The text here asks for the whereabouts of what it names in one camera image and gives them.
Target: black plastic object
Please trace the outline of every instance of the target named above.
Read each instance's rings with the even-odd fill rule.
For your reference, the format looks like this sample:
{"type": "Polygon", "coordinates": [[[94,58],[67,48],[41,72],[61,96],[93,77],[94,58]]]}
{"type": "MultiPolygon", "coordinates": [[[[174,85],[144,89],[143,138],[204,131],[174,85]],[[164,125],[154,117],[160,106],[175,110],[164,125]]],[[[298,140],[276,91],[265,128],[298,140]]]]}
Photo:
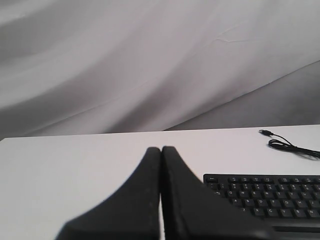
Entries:
{"type": "Polygon", "coordinates": [[[158,240],[161,151],[147,149],[130,178],[107,200],[67,222],[57,240],[158,240]]]}
{"type": "Polygon", "coordinates": [[[262,220],[202,184],[174,147],[162,149],[160,191],[166,240],[277,239],[262,220]]]}

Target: gray cloth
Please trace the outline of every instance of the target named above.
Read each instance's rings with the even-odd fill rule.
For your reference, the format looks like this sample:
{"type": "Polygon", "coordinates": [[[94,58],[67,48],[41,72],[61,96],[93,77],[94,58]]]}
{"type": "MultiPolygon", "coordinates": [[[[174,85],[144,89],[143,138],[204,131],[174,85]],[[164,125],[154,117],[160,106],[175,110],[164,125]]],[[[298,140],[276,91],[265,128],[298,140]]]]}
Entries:
{"type": "Polygon", "coordinates": [[[320,124],[320,61],[169,130],[320,124]]]}

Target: black keyboard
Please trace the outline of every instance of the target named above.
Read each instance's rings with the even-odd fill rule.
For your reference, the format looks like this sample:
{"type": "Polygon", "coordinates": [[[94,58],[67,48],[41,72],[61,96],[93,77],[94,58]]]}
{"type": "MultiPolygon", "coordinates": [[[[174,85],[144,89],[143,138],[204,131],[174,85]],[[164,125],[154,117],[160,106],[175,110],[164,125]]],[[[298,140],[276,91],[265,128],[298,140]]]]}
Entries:
{"type": "Polygon", "coordinates": [[[276,231],[320,233],[320,176],[205,174],[203,182],[276,231]]]}

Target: white fabric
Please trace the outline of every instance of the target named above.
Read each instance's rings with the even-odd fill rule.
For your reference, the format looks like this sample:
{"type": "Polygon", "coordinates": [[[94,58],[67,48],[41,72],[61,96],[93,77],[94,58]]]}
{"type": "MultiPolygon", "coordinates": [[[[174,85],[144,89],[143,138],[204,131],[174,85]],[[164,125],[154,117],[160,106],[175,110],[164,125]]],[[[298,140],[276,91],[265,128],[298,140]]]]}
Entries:
{"type": "Polygon", "coordinates": [[[320,60],[318,0],[2,0],[0,135],[164,130],[320,60]]]}

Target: white tabletop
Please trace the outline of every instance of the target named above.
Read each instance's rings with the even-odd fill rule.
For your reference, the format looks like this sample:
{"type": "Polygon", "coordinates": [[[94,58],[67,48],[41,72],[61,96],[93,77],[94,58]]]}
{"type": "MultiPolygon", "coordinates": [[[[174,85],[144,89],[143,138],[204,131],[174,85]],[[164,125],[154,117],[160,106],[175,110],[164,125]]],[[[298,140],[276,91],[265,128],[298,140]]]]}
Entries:
{"type": "MultiPolygon", "coordinates": [[[[0,239],[51,240],[112,194],[147,147],[175,146],[205,173],[320,175],[320,161],[267,147],[259,128],[7,138],[0,142],[0,239]]],[[[320,150],[320,125],[267,127],[320,150]]]]}

